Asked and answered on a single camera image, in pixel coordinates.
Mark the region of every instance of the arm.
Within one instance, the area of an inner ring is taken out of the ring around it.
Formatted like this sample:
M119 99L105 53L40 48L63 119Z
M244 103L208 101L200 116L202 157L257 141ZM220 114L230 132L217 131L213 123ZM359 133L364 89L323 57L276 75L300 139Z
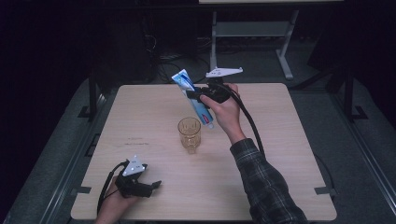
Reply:
M228 86L238 91L236 85ZM218 104L204 95L201 100L215 112L220 127L230 139L230 150L244 183L253 220L258 223L306 223L303 211L290 197L282 174L268 163L253 141L242 132L236 101L230 98Z
M138 200L137 197L123 198L117 189L116 179L117 177L114 176L111 181L95 224L112 224L117 222L124 212Z

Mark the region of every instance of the sleeve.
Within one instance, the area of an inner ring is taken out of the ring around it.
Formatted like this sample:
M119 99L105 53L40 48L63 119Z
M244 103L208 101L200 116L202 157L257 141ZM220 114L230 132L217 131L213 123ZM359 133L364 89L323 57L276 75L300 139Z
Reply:
M230 150L256 223L307 223L304 212L290 197L282 174L264 158L251 139L233 144Z

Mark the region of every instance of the black cable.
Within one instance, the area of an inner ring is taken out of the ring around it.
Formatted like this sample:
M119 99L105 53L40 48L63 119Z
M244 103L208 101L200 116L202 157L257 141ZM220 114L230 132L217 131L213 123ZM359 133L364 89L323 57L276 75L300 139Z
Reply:
M176 64L174 64L174 63L171 63L171 62L172 62L172 61L175 61L175 60L179 60L179 59L190 58L190 57L192 57L192 56L189 56L189 55L180 55L180 56L177 56L177 57L175 57L175 58L173 58L173 59L163 60L161 63L159 63L159 65L161 66L160 68L162 69L162 71L158 70L157 73L158 73L158 75L159 75L161 81L163 81L164 84L171 84L171 83L174 82L174 81L171 80L171 79L169 78L169 76L167 75L167 73L166 73L166 71L165 71L165 69L164 69L164 67L163 67L164 64L166 64L166 65L172 65L172 66L176 67L176 68L178 69L178 72L179 72L179 71L181 71L182 69L181 69L178 65L176 65ZM207 72L210 72L210 64L209 64L206 60L204 60L203 58L201 58L201 57L199 57L199 56L194 56L193 59L197 59L197 60L203 62L203 63L206 65L206 68L207 68L206 71L207 71ZM201 77L201 78L199 78L198 80L193 81L192 83L194 83L194 84L199 83L199 82L201 82L202 80L204 80L205 78L206 78L206 74L204 74L204 76Z
M257 141L257 145L259 147L259 150L260 150L260 152L262 153L262 155L265 158L264 148L262 146L262 139L260 138L259 131L257 130L256 124L254 123L253 118L250 116L250 114L248 113L247 109L245 108L245 105L242 102L242 99L241 99L239 93L237 93L234 90L230 90L229 88L225 87L224 85L220 85L220 84L217 84L217 83L213 83L213 85L218 86L218 87L226 90L228 93L230 93L231 97L233 97L233 99L239 105L239 107L241 108L242 112L244 112L245 116L247 117L248 122L250 123L251 129L253 130L254 136L256 137L256 141Z
M326 165L326 163L324 163L324 161L317 155L314 153L315 158L318 159L318 161L320 161L320 163L323 165L324 169L327 172L328 177L330 178L330 187L331 189L335 189L335 185L334 185L334 180L332 179L332 173L330 173L330 169L329 167Z
M73 218L70 217L70 218L67 220L66 224L69 224L72 220L73 220Z
M120 166L126 167L128 165L128 163L129 163L129 161L121 162L116 167L114 167L114 169L108 174L107 180L106 180L105 184L103 185L102 191L101 191L100 196L99 196L98 206L96 208L96 214L99 214L100 208L102 207L102 203L103 203L103 201L106 198L105 195L106 195L107 187L110 184L110 181L111 181L111 178L114 175L114 172L116 172L116 170L119 169Z
M119 189L116 189L116 190L114 190L113 192L107 194L106 197L103 198L103 201L104 201L106 198L108 198L108 197L110 197L111 195L113 195L113 194L114 194L115 192L117 192L117 191L119 191Z

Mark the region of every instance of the right hand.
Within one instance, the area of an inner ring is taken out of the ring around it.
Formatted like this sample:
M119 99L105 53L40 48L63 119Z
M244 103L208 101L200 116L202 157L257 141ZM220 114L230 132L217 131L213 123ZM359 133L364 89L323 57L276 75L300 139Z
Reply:
M238 92L238 87L235 84L224 83L224 85ZM222 104L219 104L205 95L201 95L200 99L215 112L216 120L224 132L227 133L231 144L246 138L239 123L240 108L233 97L230 97Z
M120 191L116 186L117 176L114 176L110 187L106 192L106 198L102 203L102 207L99 211L98 217L95 220L95 224L112 224L116 223L122 215L132 205L134 205L139 197L132 196L130 198L122 197Z

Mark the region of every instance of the table top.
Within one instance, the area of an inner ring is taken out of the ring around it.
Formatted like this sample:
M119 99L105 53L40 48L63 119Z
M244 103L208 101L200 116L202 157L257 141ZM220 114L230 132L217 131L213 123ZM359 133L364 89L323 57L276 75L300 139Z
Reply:
M333 220L336 212L303 126L285 85L238 84L247 111L261 135L267 160L285 177L290 195L309 220ZM95 219L96 205L108 173L137 155L148 169L139 182L161 180L150 198L143 198L124 216L134 220L251 220L230 142L214 121L202 127L201 145L189 154L180 143L177 124L196 117L176 85L120 87L106 125L71 211L74 219ZM241 125L254 141L241 112Z

